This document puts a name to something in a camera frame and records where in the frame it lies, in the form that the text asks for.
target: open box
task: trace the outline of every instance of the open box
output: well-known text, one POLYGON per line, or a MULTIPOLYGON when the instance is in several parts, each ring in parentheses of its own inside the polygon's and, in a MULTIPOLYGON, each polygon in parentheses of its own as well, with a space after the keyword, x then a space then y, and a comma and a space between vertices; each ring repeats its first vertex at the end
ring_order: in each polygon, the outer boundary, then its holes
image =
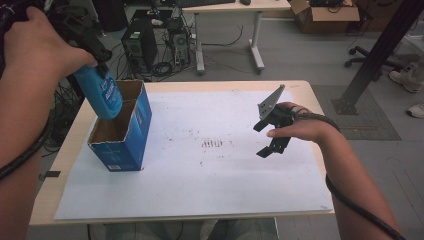
POLYGON ((349 22, 359 21, 358 8, 311 7, 306 0, 289 2, 295 22, 302 33, 344 33, 349 22))
POLYGON ((141 80, 116 81, 123 104, 112 120, 98 118, 88 146, 111 172, 139 171, 152 111, 141 80))

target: white paper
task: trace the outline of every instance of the white paper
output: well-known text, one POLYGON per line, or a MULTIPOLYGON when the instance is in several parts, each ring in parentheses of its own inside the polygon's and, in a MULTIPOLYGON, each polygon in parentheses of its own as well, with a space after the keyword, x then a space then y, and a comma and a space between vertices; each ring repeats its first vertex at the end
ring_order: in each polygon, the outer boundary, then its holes
MULTIPOLYGON (((309 143, 292 138, 283 154, 256 155, 271 142, 265 134, 273 126, 253 130, 257 104, 270 94, 148 93, 153 114, 142 170, 109 172, 85 142, 55 219, 328 212, 309 143)), ((280 102, 291 100, 283 92, 280 102)))

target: floor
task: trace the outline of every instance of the floor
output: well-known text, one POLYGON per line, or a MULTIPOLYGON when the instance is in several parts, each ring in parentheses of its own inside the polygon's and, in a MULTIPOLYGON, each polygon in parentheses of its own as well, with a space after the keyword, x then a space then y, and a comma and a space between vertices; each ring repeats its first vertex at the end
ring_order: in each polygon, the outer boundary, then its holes
MULTIPOLYGON (((156 33, 156 39, 160 39, 161 32, 156 33)), ((347 86, 359 69, 359 64, 344 67, 344 62, 350 57, 347 50, 354 45, 371 49, 379 36, 378 33, 364 36, 301 34, 293 20, 265 19, 261 24, 258 47, 266 69, 258 74, 247 48, 252 33, 253 28, 245 26, 240 39, 231 47, 204 46, 206 74, 202 76, 196 73, 195 67, 189 67, 172 77, 152 80, 246 81, 246 84, 253 80, 307 80, 311 85, 347 86)), ((204 43, 225 44, 237 39, 240 28, 211 28, 202 34, 204 43)), ((120 43, 113 34, 108 34, 102 41, 109 47, 120 43)), ((113 59, 119 56, 117 48, 113 59)), ((401 46, 392 58, 408 62, 416 59, 417 55, 401 46)), ((111 71, 116 72, 117 69, 122 72, 124 62, 122 59, 119 69, 117 61, 109 65, 111 71)), ((388 79, 390 68, 383 70, 383 76, 371 82, 368 90, 401 140, 350 142, 385 194, 406 239, 418 240, 424 236, 424 120, 407 116, 405 110, 421 101, 424 93, 406 92, 388 79)), ((45 160, 47 168, 53 160, 45 160)), ((340 239, 334 216, 278 217, 277 223, 280 239, 340 239)), ((200 226, 201 222, 185 221, 180 239, 198 239, 200 226)), ((176 238, 180 230, 181 222, 171 223, 172 236, 176 238)), ((88 239, 87 227, 31 227, 27 239, 88 239)))

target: wooden table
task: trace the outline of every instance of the wooden table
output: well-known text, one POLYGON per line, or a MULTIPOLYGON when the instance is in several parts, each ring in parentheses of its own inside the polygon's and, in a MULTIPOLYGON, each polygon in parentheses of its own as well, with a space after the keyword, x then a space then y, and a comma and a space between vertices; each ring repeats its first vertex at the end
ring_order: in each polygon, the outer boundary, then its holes
MULTIPOLYGON (((233 82, 160 82, 146 83, 148 93, 158 92, 210 92, 210 91, 230 91, 234 89, 244 91, 274 91, 280 84, 285 84, 285 91, 289 91, 294 102, 308 107, 316 113, 322 114, 322 109, 318 103, 311 86, 306 81, 233 81, 233 82)), ((99 220, 84 221, 57 221, 54 215, 61 201, 67 177, 81 150, 83 141, 87 135, 95 114, 87 101, 83 103, 81 109, 60 149, 50 171, 60 171, 58 177, 48 177, 45 179, 35 200, 34 209, 30 225, 56 225, 69 223, 96 223, 99 220)), ((318 146, 311 143, 317 164, 325 177, 323 159, 318 146)))
POLYGON ((265 69, 261 55, 258 50, 258 36, 261 17, 263 11, 284 11, 290 10, 287 0, 252 0, 251 4, 245 6, 237 0, 235 3, 226 3, 210 6, 184 8, 183 12, 194 13, 196 30, 196 61, 197 72, 205 73, 203 62, 203 51, 200 32, 207 30, 207 26, 228 26, 228 25, 254 25, 253 37, 249 39, 255 63, 260 73, 265 69))

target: spray bottle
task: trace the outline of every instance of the spray bottle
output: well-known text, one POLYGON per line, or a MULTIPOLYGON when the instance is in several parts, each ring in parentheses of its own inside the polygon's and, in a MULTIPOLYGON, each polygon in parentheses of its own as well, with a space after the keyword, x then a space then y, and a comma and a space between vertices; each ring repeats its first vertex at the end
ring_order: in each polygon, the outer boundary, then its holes
POLYGON ((74 73, 81 90, 99 118, 113 119, 121 111, 122 95, 106 64, 83 66, 74 73))

